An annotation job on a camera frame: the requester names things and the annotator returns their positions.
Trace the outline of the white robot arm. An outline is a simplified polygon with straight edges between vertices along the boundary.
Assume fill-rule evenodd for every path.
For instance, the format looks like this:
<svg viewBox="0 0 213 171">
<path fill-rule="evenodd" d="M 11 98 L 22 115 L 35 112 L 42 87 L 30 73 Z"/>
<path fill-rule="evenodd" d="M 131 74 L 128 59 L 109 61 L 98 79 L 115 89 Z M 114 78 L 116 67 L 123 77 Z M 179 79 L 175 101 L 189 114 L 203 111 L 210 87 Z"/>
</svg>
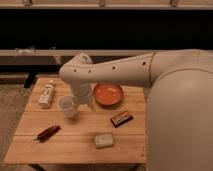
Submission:
<svg viewBox="0 0 213 171">
<path fill-rule="evenodd" d="M 88 102 L 92 83 L 148 88 L 147 171 L 213 171 L 213 53 L 155 51 L 98 64 L 80 53 L 59 74 L 77 104 Z"/>
</svg>

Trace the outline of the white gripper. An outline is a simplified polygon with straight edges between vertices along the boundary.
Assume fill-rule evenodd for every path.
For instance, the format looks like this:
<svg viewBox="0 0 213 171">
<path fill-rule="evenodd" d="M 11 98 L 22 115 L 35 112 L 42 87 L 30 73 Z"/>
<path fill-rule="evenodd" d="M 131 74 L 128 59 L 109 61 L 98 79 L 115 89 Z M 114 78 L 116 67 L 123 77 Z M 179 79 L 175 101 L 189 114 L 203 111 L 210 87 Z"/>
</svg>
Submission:
<svg viewBox="0 0 213 171">
<path fill-rule="evenodd" d="M 92 101 L 92 90 L 88 83 L 74 84 L 71 86 L 72 91 L 72 105 L 75 111 L 78 111 L 80 104 L 87 104 L 88 108 L 95 112 Z"/>
</svg>

